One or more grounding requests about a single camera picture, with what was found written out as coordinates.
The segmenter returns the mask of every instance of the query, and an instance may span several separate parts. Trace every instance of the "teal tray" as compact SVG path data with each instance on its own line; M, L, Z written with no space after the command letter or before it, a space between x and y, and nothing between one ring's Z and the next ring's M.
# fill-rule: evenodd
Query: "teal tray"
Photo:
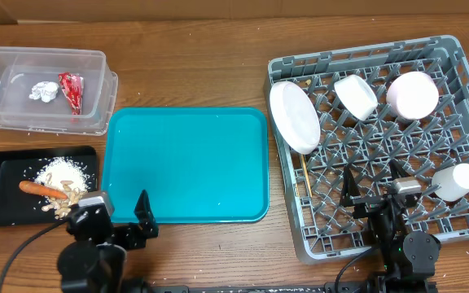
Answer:
M259 221L269 209L265 116L249 107L126 108L110 120L101 189L136 222L146 190L161 224Z

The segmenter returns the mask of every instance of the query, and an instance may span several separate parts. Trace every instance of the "wooden stick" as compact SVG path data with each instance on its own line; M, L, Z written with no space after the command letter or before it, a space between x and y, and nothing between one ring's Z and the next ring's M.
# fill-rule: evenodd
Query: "wooden stick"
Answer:
M305 176L305 182L307 183L307 193L312 198L312 191L310 189L309 174L307 173L307 164L305 163L305 156L301 155L301 167L303 167L303 175Z

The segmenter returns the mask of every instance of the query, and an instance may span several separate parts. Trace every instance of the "dish rack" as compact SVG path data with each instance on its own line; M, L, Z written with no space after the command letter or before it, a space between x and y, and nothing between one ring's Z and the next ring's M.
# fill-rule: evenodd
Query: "dish rack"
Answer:
M397 117L386 104L389 85L412 71L429 74L440 95L436 110L415 121ZM344 109L334 91L334 83L351 74L365 79L378 98L377 109L365 121ZM277 81L291 81L304 90L322 128L318 149L301 158L271 122L300 260L307 264L340 260L373 243L366 219L355 220L353 208L339 206L347 164L362 196L376 196L392 182L388 161L399 160L423 186L418 205L404 215L409 230L434 234L442 242L469 238L469 193L455 203L446 203L433 194L438 187L431 186L436 171L469 163L469 65L455 37L425 37L273 59L264 89L267 102Z

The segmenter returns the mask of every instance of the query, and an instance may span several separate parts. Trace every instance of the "wood grain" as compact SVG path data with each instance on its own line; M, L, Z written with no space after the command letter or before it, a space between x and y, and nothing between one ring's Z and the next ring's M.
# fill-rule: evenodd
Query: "wood grain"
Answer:
M102 50L119 76L116 110L253 106L267 114L262 88L272 58L441 34L458 37L469 60L469 15L0 26L0 46ZM105 142L105 136L0 130L0 151L88 144L101 163ZM129 253L127 275L144 276L155 285L189 286L334 280L345 261L308 266L296 259L272 135L269 143L271 201L262 221L164 225L146 249ZM42 227L0 228L0 270L14 249ZM12 265L5 291L59 292L55 262L71 241L57 229L32 243ZM434 277L441 292L469 291L468 253L469 241L444 245ZM344 279L362 280L379 267L376 259L365 259Z
M212 20L270 17L414 15L469 13L468 0L411 0L400 8L390 0L0 0L7 17L23 21Z

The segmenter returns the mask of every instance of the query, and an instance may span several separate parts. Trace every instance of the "red wrapper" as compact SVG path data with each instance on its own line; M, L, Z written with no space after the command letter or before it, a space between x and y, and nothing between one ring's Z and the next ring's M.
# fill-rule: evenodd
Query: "red wrapper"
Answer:
M73 115L81 114L83 80L77 74L65 72L59 74L59 83L64 96L70 104Z

